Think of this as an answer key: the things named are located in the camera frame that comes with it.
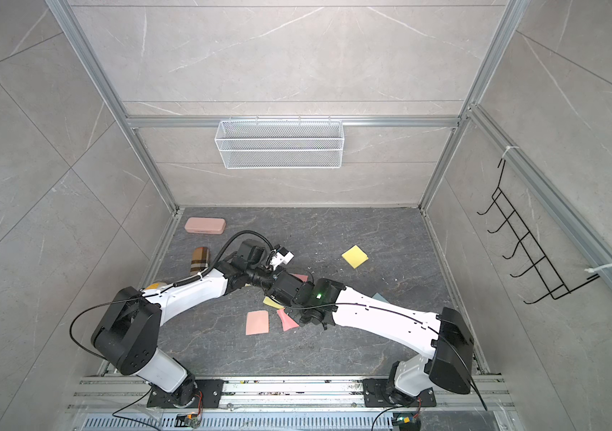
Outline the blue memo pad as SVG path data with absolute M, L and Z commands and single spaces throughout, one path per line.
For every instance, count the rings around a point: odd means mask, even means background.
M 380 293 L 376 293 L 372 298 L 383 303 L 388 303 L 388 301 Z

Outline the pink memo pad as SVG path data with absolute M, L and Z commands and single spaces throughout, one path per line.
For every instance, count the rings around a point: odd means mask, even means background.
M 309 276 L 301 275 L 301 274 L 292 274 L 294 277 L 300 279 L 302 282 L 308 282 L 310 280 Z

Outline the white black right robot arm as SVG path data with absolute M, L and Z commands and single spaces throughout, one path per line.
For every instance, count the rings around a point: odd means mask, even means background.
M 288 305 L 302 323 L 364 330 L 413 350 L 415 357 L 393 364 L 382 390 L 392 405 L 412 405 L 438 388 L 479 393 L 472 375 L 474 337 L 453 308 L 438 314 L 410 310 L 325 278 L 303 284 Z

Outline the pink torn memo page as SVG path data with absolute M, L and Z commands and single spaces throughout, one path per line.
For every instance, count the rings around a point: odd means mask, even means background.
M 249 312 L 246 319 L 245 334 L 259 335 L 269 332 L 269 314 L 268 311 Z

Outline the yellow memo pad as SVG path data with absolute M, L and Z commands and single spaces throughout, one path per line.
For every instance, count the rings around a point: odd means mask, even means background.
M 358 245 L 355 245 L 349 250 L 345 251 L 341 257 L 353 269 L 359 268 L 361 265 L 367 262 L 367 260 L 369 260 L 368 255 Z

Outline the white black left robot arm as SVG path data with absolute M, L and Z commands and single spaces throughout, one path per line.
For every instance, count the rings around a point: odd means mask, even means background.
M 270 291 L 292 259 L 291 251 L 273 245 L 261 233 L 240 231 L 202 271 L 153 289 L 125 287 L 112 301 L 99 305 L 106 311 L 92 334 L 91 348 L 75 337 L 71 340 L 122 375 L 142 378 L 166 402 L 185 408 L 200 400 L 196 377 L 158 348 L 160 328 L 177 315 L 246 285 Z

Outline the yellow torn memo page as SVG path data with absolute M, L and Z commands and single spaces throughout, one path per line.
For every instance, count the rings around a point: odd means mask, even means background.
M 272 300 L 271 298 L 267 296 L 264 298 L 263 304 L 271 308 L 274 308 L 275 310 L 284 310 L 284 305 L 277 303 L 276 301 Z

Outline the dark pink torn page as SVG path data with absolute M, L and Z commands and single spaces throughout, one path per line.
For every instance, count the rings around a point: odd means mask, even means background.
M 292 319 L 284 309 L 277 310 L 278 317 L 282 324 L 282 329 L 284 332 L 288 332 L 288 330 L 297 329 L 300 325 Z

